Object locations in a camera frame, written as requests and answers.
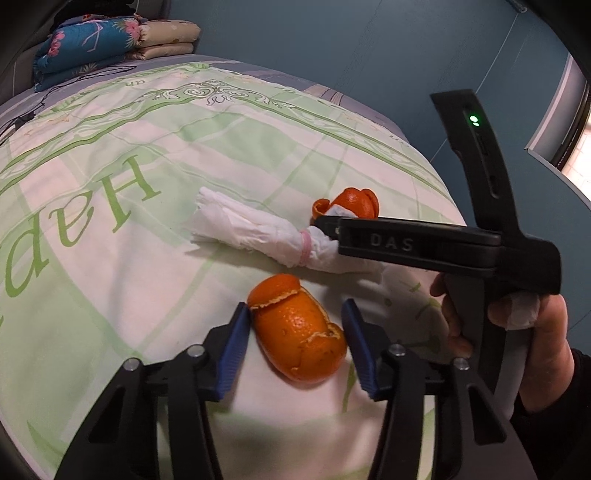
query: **rolled white tissue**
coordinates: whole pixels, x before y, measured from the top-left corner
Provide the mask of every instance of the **rolled white tissue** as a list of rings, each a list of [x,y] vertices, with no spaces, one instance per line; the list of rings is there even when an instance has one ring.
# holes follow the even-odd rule
[[[327,213],[355,216],[342,207]],[[380,262],[339,255],[339,244],[320,229],[299,231],[289,221],[243,205],[206,187],[199,190],[197,211],[189,221],[193,241],[219,241],[234,248],[257,250],[286,267],[328,273],[381,273]]]
[[[525,330],[534,326],[540,312],[540,297],[537,293],[518,291],[509,295],[511,314],[507,330]]]

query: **green patterned bedsheet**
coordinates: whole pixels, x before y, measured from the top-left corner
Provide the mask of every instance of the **green patterned bedsheet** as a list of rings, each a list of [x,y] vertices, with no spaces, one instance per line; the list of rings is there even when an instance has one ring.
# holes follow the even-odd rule
[[[463,223],[428,161],[386,129],[200,63],[66,99],[0,147],[0,168],[0,419],[43,479],[126,358],[173,357],[285,270],[190,243],[184,223],[202,186],[300,228],[314,200],[349,186],[372,189],[384,216]],[[391,336],[447,359],[432,273],[391,266],[377,283],[293,272],[334,321],[353,297]],[[235,389],[210,410],[226,480],[361,480],[384,406],[361,391],[350,360],[316,388],[288,385],[251,336]],[[433,448],[429,398],[425,425],[421,480]]]

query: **orange peel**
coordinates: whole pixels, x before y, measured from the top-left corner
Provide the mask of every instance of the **orange peel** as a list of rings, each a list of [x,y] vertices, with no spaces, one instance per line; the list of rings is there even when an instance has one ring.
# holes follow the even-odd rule
[[[339,369],[347,353],[345,334],[299,278],[267,278],[251,291],[247,303],[259,344],[280,373],[315,384]]]
[[[376,194],[369,189],[358,190],[353,187],[344,189],[332,202],[319,199],[312,205],[312,218],[316,220],[324,215],[333,205],[340,205],[353,212],[358,218],[377,218],[379,202]]]

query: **screw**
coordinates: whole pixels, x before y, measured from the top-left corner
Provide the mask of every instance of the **screw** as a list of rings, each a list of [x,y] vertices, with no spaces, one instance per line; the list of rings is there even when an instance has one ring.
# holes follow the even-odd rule
[[[139,367],[139,360],[137,358],[128,358],[125,363],[123,364],[123,368],[125,368],[128,372],[134,372]]]
[[[188,356],[191,356],[193,358],[198,358],[202,356],[204,353],[205,348],[203,348],[203,345],[192,345],[189,348],[187,348]]]
[[[462,357],[453,359],[453,366],[462,372],[470,370],[470,364],[468,363],[468,360]]]
[[[390,345],[390,348],[388,348],[388,352],[390,352],[394,356],[406,355],[406,349],[399,343],[393,343],[392,345]]]

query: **folded blanket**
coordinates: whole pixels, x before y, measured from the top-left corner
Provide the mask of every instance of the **folded blanket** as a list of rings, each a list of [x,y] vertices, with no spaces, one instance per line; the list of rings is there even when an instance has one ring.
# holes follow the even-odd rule
[[[119,17],[107,17],[106,15],[95,15],[95,14],[91,15],[91,14],[89,14],[89,15],[81,15],[79,17],[69,18],[65,22],[62,22],[57,28],[54,28],[54,30],[57,30],[58,28],[69,27],[70,25],[76,25],[78,23],[89,22],[91,20],[117,20],[119,18],[129,18],[129,17],[134,17],[140,24],[146,23],[148,21],[147,18],[144,18],[144,17],[137,15],[137,14],[123,15],[123,16],[119,16]]]
[[[138,48],[125,54],[128,60],[150,60],[157,57],[172,57],[173,55],[186,55],[193,53],[192,43],[168,43],[166,45],[153,45],[151,47]]]
[[[139,28],[138,47],[151,47],[167,43],[192,43],[201,29],[185,20],[150,20]]]
[[[35,79],[35,91],[42,92],[43,90],[47,90],[48,88],[51,88],[59,83],[67,82],[68,80],[72,80],[75,77],[94,72],[95,70],[103,69],[124,60],[124,55],[118,55],[108,59],[95,61],[93,63],[87,63],[86,65],[81,65],[58,73],[39,73]]]
[[[90,20],[60,28],[39,48],[33,62],[35,78],[125,55],[138,40],[135,17]]]
[[[54,17],[51,31],[69,18],[80,17],[87,14],[100,14],[108,17],[120,15],[132,15],[134,9],[129,5],[129,0],[70,0]]]

